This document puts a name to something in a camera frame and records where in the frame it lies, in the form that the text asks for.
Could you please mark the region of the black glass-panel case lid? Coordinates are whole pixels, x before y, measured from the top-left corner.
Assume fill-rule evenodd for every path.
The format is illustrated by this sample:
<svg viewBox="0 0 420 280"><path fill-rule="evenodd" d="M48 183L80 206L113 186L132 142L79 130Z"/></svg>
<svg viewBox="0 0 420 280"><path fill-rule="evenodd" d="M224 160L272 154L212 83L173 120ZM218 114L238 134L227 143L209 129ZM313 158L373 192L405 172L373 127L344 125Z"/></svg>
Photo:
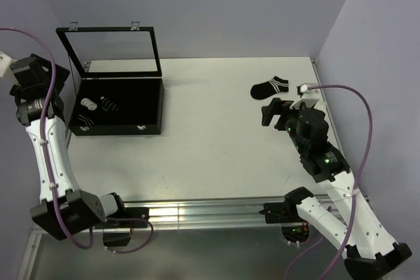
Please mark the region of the black glass-panel case lid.
<svg viewBox="0 0 420 280"><path fill-rule="evenodd" d="M56 28L56 34L83 79L162 76L155 29L130 26Z"/></svg>

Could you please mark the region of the black sock with purple stripes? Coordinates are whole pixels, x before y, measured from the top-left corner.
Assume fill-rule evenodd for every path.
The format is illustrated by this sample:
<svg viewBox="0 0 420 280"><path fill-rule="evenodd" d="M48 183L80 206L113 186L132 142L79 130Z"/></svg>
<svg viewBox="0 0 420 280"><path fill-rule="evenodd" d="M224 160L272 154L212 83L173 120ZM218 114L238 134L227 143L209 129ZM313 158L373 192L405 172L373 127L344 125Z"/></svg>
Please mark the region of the black sock with purple stripes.
<svg viewBox="0 0 420 280"><path fill-rule="evenodd" d="M89 117L83 114L79 114L77 119L80 120L85 126L91 126L94 124Z"/></svg>

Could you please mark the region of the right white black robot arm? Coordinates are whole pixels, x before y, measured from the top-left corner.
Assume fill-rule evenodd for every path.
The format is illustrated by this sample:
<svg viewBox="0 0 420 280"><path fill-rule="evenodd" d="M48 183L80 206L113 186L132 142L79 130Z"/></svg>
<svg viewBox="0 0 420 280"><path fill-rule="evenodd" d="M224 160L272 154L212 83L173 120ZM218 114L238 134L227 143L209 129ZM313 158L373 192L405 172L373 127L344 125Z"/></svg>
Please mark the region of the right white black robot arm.
<svg viewBox="0 0 420 280"><path fill-rule="evenodd" d="M301 165L329 196L341 215L328 212L305 187L296 188L279 203L260 211L266 223L308 222L336 249L343 249L345 268L353 279L380 279L412 256L383 227L360 191L342 153L329 142L325 113L314 102L295 105L274 98L262 107L262 125L277 115L275 129L288 133Z"/></svg>

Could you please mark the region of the black display case base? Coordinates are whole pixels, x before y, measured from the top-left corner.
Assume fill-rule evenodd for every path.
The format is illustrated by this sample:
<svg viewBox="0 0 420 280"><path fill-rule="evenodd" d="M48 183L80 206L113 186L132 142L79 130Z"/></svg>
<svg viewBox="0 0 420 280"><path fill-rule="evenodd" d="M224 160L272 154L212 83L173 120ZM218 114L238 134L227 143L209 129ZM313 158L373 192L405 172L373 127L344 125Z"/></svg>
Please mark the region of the black display case base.
<svg viewBox="0 0 420 280"><path fill-rule="evenodd" d="M115 102L118 111L104 111L100 105L101 96ZM83 98L91 99L98 108L89 111L80 104ZM161 78L84 79L68 127L76 136L161 134L163 101ZM94 124L85 126L77 119L79 114L86 115Z"/></svg>

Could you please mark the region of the white sock black thin stripes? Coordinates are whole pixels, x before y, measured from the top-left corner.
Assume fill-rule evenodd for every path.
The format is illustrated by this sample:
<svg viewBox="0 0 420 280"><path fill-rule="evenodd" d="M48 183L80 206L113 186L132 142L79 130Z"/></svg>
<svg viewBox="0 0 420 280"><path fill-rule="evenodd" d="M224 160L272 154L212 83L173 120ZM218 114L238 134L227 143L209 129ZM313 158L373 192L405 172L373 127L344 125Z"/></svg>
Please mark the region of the white sock black thin stripes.
<svg viewBox="0 0 420 280"><path fill-rule="evenodd" d="M97 103L93 102L91 99L89 98L83 98L80 101L80 104L85 107L86 109L88 109L89 111L95 111L98 108Z"/></svg>

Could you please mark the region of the black white-striped sock white toe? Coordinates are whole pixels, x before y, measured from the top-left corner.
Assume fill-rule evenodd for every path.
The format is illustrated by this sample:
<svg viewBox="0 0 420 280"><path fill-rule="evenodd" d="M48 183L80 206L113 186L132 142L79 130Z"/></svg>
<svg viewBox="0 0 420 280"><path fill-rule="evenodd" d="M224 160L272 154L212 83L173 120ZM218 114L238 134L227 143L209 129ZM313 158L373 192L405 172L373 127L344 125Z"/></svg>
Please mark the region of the black white-striped sock white toe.
<svg viewBox="0 0 420 280"><path fill-rule="evenodd" d="M110 100L108 97L105 97L105 96L100 97L100 105L104 111L115 112L115 111L118 111L119 109L118 105L115 102L113 102L112 100Z"/></svg>

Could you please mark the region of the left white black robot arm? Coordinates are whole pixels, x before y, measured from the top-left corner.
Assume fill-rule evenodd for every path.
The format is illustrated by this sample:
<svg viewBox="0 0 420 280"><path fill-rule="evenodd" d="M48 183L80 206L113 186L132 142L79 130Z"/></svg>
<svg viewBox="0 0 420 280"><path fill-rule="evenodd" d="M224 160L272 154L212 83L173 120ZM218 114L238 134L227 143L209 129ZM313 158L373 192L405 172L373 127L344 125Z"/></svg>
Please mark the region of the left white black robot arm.
<svg viewBox="0 0 420 280"><path fill-rule="evenodd" d="M59 241L105 221L124 225L128 211L121 197L83 191L72 170L60 97L69 70L36 54L8 59L3 69L14 81L10 94L16 117L30 137L39 169L40 204L30 210L33 222Z"/></svg>

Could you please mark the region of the aluminium front frame rail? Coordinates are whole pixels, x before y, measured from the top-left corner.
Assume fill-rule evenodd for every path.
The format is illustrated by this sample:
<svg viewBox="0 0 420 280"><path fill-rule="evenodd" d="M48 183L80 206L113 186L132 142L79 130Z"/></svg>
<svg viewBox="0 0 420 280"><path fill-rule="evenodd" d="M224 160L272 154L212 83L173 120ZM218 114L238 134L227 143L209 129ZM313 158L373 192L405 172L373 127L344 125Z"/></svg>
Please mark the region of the aluminium front frame rail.
<svg viewBox="0 0 420 280"><path fill-rule="evenodd" d="M335 254L324 241L305 254L267 224L264 198L149 201L153 231L136 229L132 254L112 254L94 233L81 250L33 227L19 279L315 279Z"/></svg>

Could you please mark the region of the black sock white cuff stripes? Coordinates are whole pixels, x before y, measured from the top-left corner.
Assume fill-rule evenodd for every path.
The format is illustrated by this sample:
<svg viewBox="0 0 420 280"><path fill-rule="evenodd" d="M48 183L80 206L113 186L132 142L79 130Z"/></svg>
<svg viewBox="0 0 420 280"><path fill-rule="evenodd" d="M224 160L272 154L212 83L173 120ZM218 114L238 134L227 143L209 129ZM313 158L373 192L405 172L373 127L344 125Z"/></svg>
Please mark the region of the black sock white cuff stripes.
<svg viewBox="0 0 420 280"><path fill-rule="evenodd" d="M268 81L253 85L250 90L250 95L255 100L265 100L275 94L288 91L289 81L274 76Z"/></svg>

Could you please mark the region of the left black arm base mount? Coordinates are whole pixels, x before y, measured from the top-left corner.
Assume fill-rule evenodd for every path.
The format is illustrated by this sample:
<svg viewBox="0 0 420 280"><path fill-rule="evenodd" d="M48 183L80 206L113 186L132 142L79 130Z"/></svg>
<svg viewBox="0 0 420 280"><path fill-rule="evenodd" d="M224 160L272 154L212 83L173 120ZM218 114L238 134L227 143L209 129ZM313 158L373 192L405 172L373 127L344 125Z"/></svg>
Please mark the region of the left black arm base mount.
<svg viewBox="0 0 420 280"><path fill-rule="evenodd" d="M139 245L140 248L146 246L154 233L149 214L148 207L129 207L125 209L124 214L117 214L115 218L108 217L98 227L98 229L113 230L102 234L103 245L116 252L134 252L134 249L128 248L130 241L133 240L134 230L150 228L149 236Z"/></svg>

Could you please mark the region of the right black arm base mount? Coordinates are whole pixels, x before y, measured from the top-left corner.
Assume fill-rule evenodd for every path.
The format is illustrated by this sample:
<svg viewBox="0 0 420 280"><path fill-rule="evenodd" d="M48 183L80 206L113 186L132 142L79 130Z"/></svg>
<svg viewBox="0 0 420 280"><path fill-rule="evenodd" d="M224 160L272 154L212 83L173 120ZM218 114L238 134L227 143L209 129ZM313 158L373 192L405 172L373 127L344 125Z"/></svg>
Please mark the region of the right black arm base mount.
<svg viewBox="0 0 420 280"><path fill-rule="evenodd" d="M281 233L288 245L297 247L310 238L309 223L298 217L287 201L265 203L259 214L267 224L279 224Z"/></svg>

